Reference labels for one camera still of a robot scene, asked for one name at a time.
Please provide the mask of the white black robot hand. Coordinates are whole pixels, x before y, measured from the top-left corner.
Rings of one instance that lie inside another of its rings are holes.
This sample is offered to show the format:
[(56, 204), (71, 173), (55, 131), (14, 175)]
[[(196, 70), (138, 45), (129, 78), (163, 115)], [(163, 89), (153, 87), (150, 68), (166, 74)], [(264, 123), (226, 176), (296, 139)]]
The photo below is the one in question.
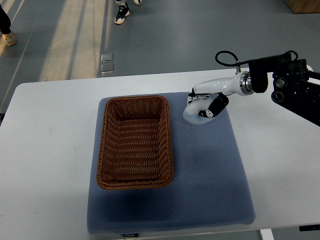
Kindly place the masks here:
[[(187, 104), (204, 100), (208, 104), (198, 112), (203, 118), (214, 118), (229, 104), (227, 96), (238, 94), (249, 96), (254, 93), (249, 72), (238, 72), (233, 77), (217, 78), (196, 84), (187, 97)], [(212, 99), (211, 94), (218, 94)]]

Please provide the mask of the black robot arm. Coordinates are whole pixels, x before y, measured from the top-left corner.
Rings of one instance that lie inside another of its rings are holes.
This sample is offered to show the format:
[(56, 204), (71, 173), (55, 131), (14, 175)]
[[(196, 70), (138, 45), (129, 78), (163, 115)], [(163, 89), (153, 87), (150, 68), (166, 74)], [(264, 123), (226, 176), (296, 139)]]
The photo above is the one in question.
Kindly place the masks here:
[(192, 125), (212, 121), (229, 104), (232, 94), (249, 96), (267, 91), (268, 73), (272, 73), (271, 100), (277, 105), (306, 119), (320, 124), (320, 86), (310, 82), (320, 74), (309, 70), (307, 61), (289, 50), (283, 54), (239, 61), (233, 56), (236, 73), (233, 77), (216, 78), (194, 85), (187, 97), (183, 118)]

